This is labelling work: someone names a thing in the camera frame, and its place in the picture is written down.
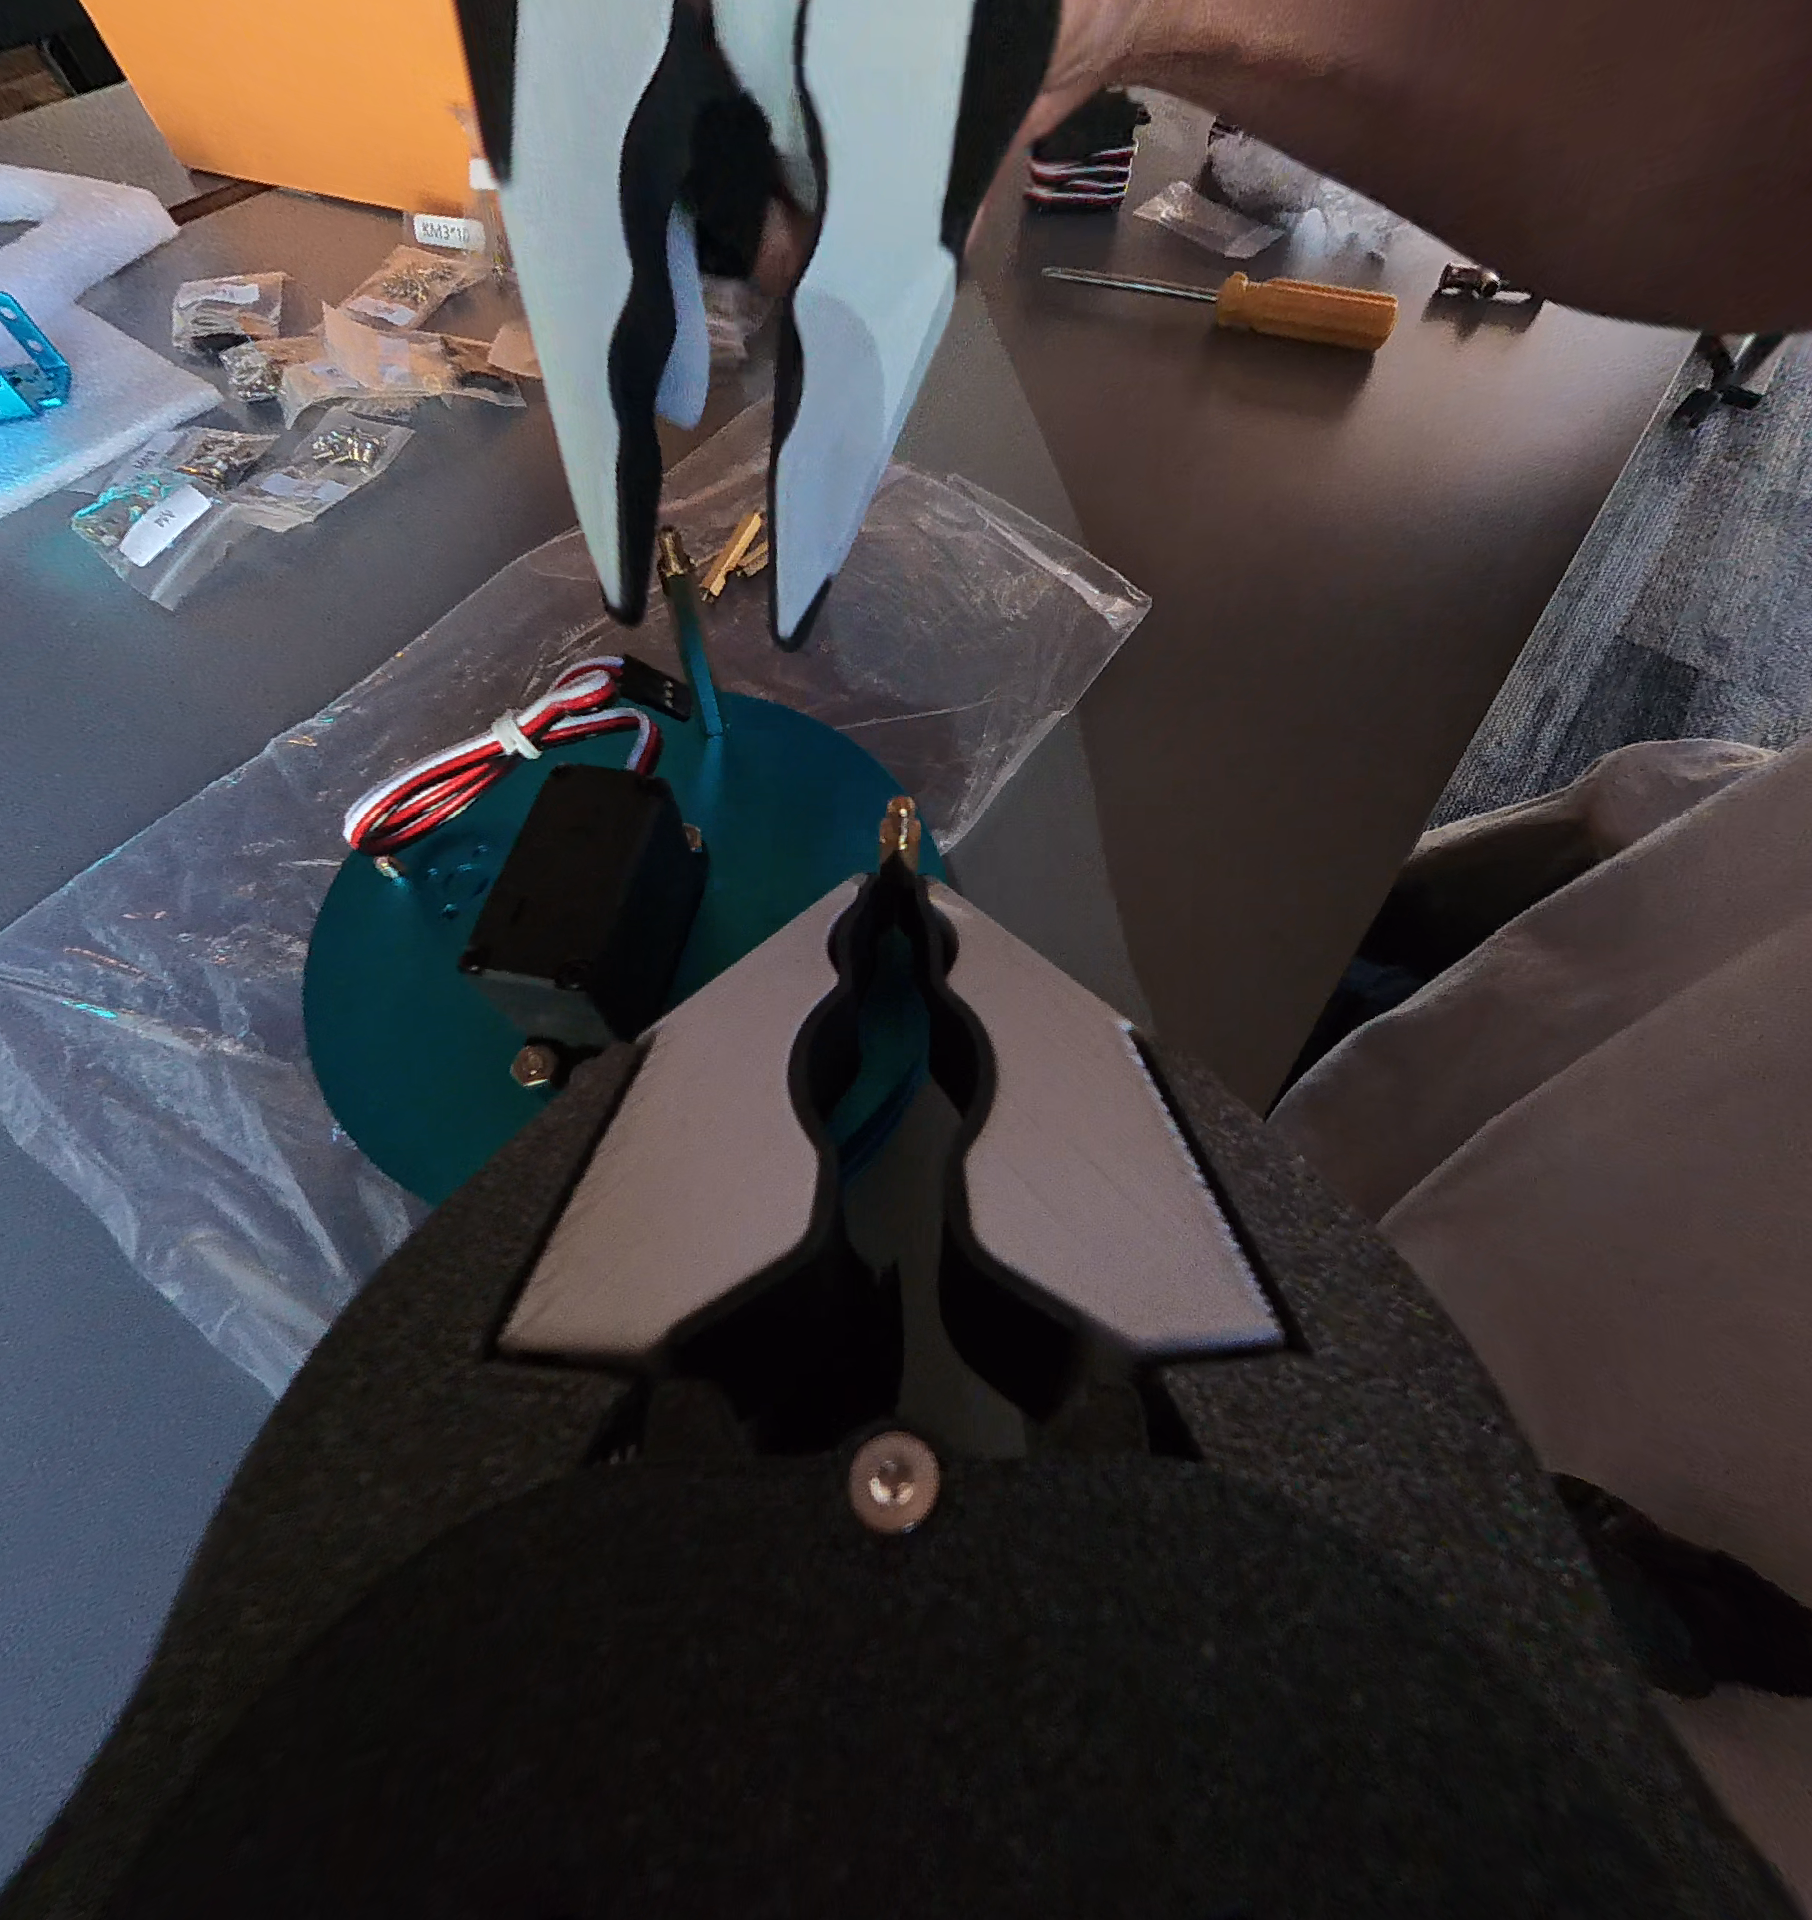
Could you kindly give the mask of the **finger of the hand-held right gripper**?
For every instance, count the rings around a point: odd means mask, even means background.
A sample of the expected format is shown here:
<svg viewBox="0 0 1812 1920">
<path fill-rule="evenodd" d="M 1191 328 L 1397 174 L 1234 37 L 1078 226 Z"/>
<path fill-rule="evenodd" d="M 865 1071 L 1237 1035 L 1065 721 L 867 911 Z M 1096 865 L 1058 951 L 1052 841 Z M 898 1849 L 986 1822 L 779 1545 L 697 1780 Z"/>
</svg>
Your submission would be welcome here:
<svg viewBox="0 0 1812 1920">
<path fill-rule="evenodd" d="M 811 190 L 774 382 L 774 641 L 798 650 L 869 516 L 942 343 L 942 235 L 969 3 L 716 3 L 732 75 Z"/>
<path fill-rule="evenodd" d="M 557 446 L 605 609 L 649 598 L 655 401 L 677 341 L 669 227 L 685 172 L 671 3 L 460 3 Z"/>
</svg>

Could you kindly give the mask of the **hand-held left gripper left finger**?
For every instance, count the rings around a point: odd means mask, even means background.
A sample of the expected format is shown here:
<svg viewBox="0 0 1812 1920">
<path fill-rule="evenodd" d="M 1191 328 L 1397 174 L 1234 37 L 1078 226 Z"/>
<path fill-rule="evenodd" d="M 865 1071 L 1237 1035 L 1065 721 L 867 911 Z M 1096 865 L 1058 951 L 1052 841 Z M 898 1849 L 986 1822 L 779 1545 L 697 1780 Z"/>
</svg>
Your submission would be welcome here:
<svg viewBox="0 0 1812 1920">
<path fill-rule="evenodd" d="M 654 1356 L 800 1247 L 820 1149 L 798 1119 L 792 1054 L 839 981 L 827 944 L 855 894 L 845 878 L 654 1025 L 503 1352 Z"/>
</svg>

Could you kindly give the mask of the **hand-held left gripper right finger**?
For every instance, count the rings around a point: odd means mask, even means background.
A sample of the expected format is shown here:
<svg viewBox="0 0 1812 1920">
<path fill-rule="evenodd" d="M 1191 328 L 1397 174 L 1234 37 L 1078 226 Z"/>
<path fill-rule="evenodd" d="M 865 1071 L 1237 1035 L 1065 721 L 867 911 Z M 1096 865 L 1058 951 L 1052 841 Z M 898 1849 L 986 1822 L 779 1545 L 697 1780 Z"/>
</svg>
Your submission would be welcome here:
<svg viewBox="0 0 1812 1920">
<path fill-rule="evenodd" d="M 945 974 L 990 1049 L 962 1155 L 982 1253 L 1147 1361 L 1265 1352 L 1278 1314 L 1134 1039 L 1134 1023 L 942 882 Z"/>
</svg>

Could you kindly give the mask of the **black servo motor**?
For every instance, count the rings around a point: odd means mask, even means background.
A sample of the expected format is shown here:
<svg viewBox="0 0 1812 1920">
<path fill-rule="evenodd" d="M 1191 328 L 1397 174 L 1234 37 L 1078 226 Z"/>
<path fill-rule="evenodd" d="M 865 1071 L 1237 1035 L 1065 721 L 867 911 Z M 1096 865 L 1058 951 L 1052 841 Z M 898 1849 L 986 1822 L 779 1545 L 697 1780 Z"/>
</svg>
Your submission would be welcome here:
<svg viewBox="0 0 1812 1920">
<path fill-rule="evenodd" d="M 708 858 L 665 781 L 565 764 L 538 786 L 460 970 L 534 1043 L 602 1052 L 663 1010 Z"/>
</svg>

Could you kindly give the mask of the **blue round turntable base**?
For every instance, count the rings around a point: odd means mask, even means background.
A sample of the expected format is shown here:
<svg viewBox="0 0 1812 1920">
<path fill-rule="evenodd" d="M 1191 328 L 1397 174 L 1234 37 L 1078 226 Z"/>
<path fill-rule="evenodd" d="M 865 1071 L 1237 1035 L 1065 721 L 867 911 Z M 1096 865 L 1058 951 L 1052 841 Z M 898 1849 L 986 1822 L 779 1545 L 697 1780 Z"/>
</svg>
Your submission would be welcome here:
<svg viewBox="0 0 1812 1920">
<path fill-rule="evenodd" d="M 845 733 L 794 707 L 722 695 L 727 733 L 660 715 L 657 781 L 700 828 L 702 906 L 661 1005 L 675 1010 L 848 877 L 870 873 L 898 796 Z M 512 1077 L 530 1019 L 486 996 L 462 954 L 536 794 L 559 764 L 619 770 L 630 730 L 520 762 L 458 819 L 391 854 L 349 852 L 308 940 L 302 1030 L 318 1090 L 366 1159 L 439 1204 L 536 1117 L 557 1088 Z"/>
</svg>

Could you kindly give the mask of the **person's right forearm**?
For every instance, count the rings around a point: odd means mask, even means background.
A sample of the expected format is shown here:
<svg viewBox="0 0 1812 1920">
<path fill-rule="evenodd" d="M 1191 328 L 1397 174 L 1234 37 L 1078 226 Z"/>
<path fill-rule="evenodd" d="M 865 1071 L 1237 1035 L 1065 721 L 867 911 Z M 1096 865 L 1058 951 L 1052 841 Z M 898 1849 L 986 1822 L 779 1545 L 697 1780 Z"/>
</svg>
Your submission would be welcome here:
<svg viewBox="0 0 1812 1920">
<path fill-rule="evenodd" d="M 1265 3 L 1312 70 L 1229 123 L 1548 300 L 1812 330 L 1812 3 Z"/>
</svg>

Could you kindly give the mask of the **grey desk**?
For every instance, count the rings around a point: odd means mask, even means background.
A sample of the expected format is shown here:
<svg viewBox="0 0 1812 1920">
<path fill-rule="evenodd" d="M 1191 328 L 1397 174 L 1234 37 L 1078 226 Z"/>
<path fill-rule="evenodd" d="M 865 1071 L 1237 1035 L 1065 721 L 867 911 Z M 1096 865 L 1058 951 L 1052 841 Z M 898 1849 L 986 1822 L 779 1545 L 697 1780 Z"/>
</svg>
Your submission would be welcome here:
<svg viewBox="0 0 1812 1920">
<path fill-rule="evenodd" d="M 1265 1106 L 1652 420 L 1682 343 L 1475 331 L 1394 241 L 1372 367 L 1043 261 L 1209 278 L 996 195 L 902 452 L 1154 606 L 962 843 L 970 894 Z M 0 928 L 571 526 L 541 403 L 446 412 L 305 557 L 153 612 L 54 498 L 0 521 Z M 151 1648 L 270 1394 L 0 1127 L 0 1884 Z"/>
</svg>

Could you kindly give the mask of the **person's right hand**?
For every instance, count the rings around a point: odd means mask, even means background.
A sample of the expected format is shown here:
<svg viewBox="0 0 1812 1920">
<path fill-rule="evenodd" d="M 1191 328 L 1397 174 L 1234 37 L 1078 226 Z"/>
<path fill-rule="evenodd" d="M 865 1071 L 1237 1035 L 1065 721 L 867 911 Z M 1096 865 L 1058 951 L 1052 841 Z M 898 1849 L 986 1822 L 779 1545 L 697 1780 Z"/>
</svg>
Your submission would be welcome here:
<svg viewBox="0 0 1812 1920">
<path fill-rule="evenodd" d="M 1065 3 L 1038 98 L 1015 136 L 1034 145 L 1102 91 L 1140 83 L 1229 117 L 1312 70 L 1288 5 Z"/>
</svg>

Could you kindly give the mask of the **pile of small screw bags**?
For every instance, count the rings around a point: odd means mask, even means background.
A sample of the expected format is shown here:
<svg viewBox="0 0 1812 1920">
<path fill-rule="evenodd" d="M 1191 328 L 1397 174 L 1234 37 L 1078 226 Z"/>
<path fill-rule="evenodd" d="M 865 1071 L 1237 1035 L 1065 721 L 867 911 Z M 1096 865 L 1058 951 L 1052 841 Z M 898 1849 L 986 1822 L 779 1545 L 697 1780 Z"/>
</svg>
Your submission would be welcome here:
<svg viewBox="0 0 1812 1920">
<path fill-rule="evenodd" d="M 416 214 L 340 302 L 277 272 L 182 282 L 173 349 L 212 364 L 232 420 L 165 428 L 87 477 L 70 534 L 173 612 L 233 546 L 305 530 L 380 482 L 421 407 L 522 407 L 541 379 L 523 319 L 490 339 L 432 328 L 489 276 L 483 253 L 427 238 Z"/>
</svg>

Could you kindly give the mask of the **black servo in clear bag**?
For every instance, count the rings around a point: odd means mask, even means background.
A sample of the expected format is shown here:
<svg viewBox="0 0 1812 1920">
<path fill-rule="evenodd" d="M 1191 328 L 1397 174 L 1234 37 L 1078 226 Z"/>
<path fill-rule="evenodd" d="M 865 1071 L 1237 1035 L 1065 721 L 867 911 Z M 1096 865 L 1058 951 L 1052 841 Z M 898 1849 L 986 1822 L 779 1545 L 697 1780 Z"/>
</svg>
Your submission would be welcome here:
<svg viewBox="0 0 1812 1920">
<path fill-rule="evenodd" d="M 1279 247 L 1309 261 L 1384 261 L 1406 229 L 1389 207 L 1217 123 L 1191 179 L 1171 179 L 1134 218 L 1221 261 Z"/>
</svg>

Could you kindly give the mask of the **orange cardboard box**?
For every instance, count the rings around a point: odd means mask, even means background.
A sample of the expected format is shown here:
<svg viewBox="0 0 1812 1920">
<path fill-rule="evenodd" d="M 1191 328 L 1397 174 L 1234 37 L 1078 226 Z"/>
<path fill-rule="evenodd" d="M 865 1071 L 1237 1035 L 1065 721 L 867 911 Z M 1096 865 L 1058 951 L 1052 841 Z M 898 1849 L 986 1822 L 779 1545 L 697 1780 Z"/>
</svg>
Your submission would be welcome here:
<svg viewBox="0 0 1812 1920">
<path fill-rule="evenodd" d="M 462 213 L 450 3 L 87 3 L 173 156 L 356 204 Z"/>
</svg>

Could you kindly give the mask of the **clear plastic bag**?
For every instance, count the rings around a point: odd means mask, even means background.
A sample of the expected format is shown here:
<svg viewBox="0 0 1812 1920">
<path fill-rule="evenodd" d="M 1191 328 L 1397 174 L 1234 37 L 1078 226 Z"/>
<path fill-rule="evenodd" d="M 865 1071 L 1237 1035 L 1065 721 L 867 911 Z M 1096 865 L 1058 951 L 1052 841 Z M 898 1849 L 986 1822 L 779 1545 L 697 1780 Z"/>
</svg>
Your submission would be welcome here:
<svg viewBox="0 0 1812 1920">
<path fill-rule="evenodd" d="M 1151 607 L 976 482 L 896 466 L 806 651 L 774 651 L 754 582 L 706 632 L 727 692 L 870 749 L 990 915 L 1141 1021 L 1096 813 L 1052 781 L 1050 735 Z M 325 1112 L 302 1038 L 342 809 L 564 661 L 624 651 L 672 657 L 661 612 L 619 631 L 583 536 L 544 541 L 0 932 L 2 1127 L 272 1397 L 417 1213 Z"/>
</svg>

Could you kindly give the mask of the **white foam tray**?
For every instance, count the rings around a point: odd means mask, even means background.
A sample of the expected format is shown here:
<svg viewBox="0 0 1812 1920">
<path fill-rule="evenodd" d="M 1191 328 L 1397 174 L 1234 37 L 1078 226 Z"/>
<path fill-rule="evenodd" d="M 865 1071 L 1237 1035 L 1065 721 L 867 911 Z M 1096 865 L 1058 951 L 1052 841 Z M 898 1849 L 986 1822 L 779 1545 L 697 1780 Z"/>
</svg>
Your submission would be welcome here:
<svg viewBox="0 0 1812 1920">
<path fill-rule="evenodd" d="M 43 420 L 0 426 L 0 518 L 221 403 L 198 374 L 77 306 L 54 313 L 53 343 L 74 367 L 74 396 Z"/>
</svg>

